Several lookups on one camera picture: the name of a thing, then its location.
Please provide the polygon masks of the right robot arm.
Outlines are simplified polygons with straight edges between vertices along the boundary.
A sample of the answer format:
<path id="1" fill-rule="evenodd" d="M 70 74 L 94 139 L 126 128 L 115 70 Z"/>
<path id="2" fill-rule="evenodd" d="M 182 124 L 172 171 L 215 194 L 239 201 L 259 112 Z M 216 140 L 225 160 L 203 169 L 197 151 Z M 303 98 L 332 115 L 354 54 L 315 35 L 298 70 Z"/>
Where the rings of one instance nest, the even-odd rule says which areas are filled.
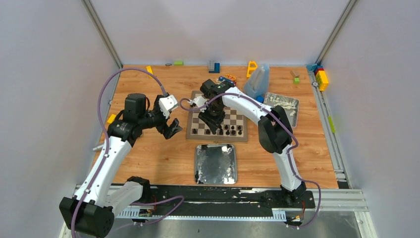
<path id="1" fill-rule="evenodd" d="M 279 170 L 284 203 L 295 207 L 303 200 L 306 184 L 299 176 L 292 153 L 295 139 L 287 114 L 282 106 L 270 107 L 247 96 L 234 86 L 223 81 L 216 84 L 208 79 L 201 87 L 201 96 L 193 100 L 201 119 L 212 133 L 224 122 L 226 107 L 238 111 L 258 127 L 261 147 L 271 153 Z"/>

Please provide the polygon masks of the wooden chessboard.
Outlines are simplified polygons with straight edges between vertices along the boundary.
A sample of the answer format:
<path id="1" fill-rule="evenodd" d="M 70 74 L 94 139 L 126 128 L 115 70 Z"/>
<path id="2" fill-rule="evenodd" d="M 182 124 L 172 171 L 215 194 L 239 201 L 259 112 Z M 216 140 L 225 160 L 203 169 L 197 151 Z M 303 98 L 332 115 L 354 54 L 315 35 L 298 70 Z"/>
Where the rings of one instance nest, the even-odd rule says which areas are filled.
<path id="1" fill-rule="evenodd" d="M 248 130 L 247 130 L 247 118 L 237 110 L 232 110 L 229 107 L 224 108 L 225 111 L 225 118 L 222 124 L 220 125 L 219 129 L 216 133 L 210 132 L 210 135 L 206 135 L 205 131 L 209 129 L 209 127 L 198 118 L 200 111 L 197 112 L 189 112 L 187 129 L 186 129 L 186 138 L 191 140 L 208 140 L 208 141 L 227 141 L 227 142 L 247 142 L 248 141 Z M 243 134 L 238 135 L 231 135 L 231 126 L 235 126 L 235 131 L 237 130 L 237 126 L 241 125 L 243 127 Z M 197 134 L 192 134 L 193 129 L 197 129 Z M 224 135 L 219 135 L 219 131 L 223 129 Z"/>

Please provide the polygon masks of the silver tray black pieces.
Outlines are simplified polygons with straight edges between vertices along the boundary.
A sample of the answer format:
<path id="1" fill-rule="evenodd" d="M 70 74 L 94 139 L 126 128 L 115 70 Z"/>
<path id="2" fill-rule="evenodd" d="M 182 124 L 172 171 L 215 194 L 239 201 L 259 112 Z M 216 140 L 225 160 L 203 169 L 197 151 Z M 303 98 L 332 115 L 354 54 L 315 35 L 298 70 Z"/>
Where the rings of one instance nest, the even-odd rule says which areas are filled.
<path id="1" fill-rule="evenodd" d="M 194 158 L 195 183 L 232 185 L 238 181 L 237 153 L 233 144 L 198 145 Z"/>

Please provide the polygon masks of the colourful toy car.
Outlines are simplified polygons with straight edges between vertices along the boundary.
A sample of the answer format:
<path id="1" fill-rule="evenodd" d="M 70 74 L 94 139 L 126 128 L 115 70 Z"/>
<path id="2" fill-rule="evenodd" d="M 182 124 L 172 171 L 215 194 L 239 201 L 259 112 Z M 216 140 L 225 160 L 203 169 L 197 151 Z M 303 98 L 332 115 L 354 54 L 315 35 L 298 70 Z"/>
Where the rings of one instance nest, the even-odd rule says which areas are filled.
<path id="1" fill-rule="evenodd" d="M 224 75 L 224 76 L 220 76 L 220 77 L 218 78 L 218 82 L 222 82 L 222 81 L 230 81 L 230 82 L 232 82 L 234 85 L 236 85 L 236 83 L 237 83 L 236 77 L 235 77 L 235 76 L 233 76 L 233 75 L 231 75 L 231 74 L 226 74 L 226 75 Z"/>

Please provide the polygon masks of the silver tray white pieces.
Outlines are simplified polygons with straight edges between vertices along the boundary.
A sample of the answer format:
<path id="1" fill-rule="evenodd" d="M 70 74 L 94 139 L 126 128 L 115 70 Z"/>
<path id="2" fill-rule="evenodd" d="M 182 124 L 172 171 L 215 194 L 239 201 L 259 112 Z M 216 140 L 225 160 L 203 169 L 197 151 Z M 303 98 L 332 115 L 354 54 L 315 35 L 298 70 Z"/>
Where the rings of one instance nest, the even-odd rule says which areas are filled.
<path id="1" fill-rule="evenodd" d="M 271 107 L 281 106 L 285 110 L 292 128 L 297 126 L 300 104 L 298 99 L 267 92 L 263 103 Z"/>

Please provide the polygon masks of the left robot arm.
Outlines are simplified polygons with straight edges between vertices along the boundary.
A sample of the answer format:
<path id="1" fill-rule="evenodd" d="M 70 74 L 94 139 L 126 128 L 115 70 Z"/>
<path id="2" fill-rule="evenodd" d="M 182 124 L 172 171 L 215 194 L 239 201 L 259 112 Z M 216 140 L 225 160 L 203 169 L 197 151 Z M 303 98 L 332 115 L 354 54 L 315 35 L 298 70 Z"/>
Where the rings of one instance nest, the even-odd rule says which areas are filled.
<path id="1" fill-rule="evenodd" d="M 72 198 L 64 197 L 59 209 L 66 226 L 97 238 L 111 231 L 115 217 L 133 202 L 148 204 L 152 198 L 149 180 L 132 176 L 112 194 L 108 194 L 112 181 L 125 157 L 134 147 L 145 129 L 156 128 L 170 139 L 181 131 L 179 120 L 167 124 L 170 113 L 178 107 L 173 95 L 157 95 L 153 109 L 141 93 L 129 94 L 124 109 L 108 125 L 102 150 L 89 175 Z"/>

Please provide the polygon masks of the translucent blue plastic container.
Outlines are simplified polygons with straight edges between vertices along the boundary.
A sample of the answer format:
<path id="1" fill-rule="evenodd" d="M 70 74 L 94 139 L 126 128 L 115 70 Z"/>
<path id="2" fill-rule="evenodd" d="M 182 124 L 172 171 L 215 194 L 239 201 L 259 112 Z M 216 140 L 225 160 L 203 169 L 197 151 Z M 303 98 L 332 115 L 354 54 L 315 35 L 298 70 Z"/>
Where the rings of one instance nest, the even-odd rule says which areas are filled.
<path id="1" fill-rule="evenodd" d="M 268 64 L 264 63 L 258 66 L 245 83 L 243 93 L 253 99 L 265 94 L 269 88 L 269 75 L 270 67 Z"/>

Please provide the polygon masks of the red yellow blue block toy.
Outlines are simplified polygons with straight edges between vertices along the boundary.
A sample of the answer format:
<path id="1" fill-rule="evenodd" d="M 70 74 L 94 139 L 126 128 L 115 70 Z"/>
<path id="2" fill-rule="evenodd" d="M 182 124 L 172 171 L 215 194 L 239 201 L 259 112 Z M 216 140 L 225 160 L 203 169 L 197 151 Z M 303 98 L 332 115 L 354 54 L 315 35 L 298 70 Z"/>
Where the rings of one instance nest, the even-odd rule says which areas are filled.
<path id="1" fill-rule="evenodd" d="M 256 100 L 257 100 L 259 103 L 264 103 L 264 96 L 263 96 L 263 95 L 257 96 L 257 97 L 256 97 Z"/>

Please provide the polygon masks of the grey cylinder tube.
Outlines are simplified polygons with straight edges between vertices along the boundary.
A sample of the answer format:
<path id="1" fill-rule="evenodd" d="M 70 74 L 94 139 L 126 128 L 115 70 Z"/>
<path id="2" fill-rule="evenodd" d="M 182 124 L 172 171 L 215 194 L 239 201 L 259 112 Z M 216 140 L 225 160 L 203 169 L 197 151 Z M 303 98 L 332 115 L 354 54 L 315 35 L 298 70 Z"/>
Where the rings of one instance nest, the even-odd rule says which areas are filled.
<path id="1" fill-rule="evenodd" d="M 93 148 L 93 151 L 94 152 L 100 151 L 103 149 L 103 147 L 104 147 L 104 143 L 100 143 Z"/>

